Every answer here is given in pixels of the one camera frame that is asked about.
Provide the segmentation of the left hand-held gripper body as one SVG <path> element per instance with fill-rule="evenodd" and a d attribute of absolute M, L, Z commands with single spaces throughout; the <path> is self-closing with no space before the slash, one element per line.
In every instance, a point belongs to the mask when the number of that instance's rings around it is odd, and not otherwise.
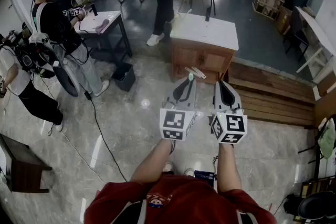
<path fill-rule="evenodd" d="M 192 129 L 196 112 L 195 100 L 186 102 L 164 101 L 160 108 L 161 137 L 169 140 L 184 141 Z"/>

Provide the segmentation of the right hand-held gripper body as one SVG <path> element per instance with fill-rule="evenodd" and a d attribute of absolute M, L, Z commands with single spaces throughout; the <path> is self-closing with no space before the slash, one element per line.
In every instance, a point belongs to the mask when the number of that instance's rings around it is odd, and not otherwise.
<path fill-rule="evenodd" d="M 220 144 L 238 144 L 247 135 L 247 115 L 238 104 L 236 108 L 216 111 L 211 130 Z"/>

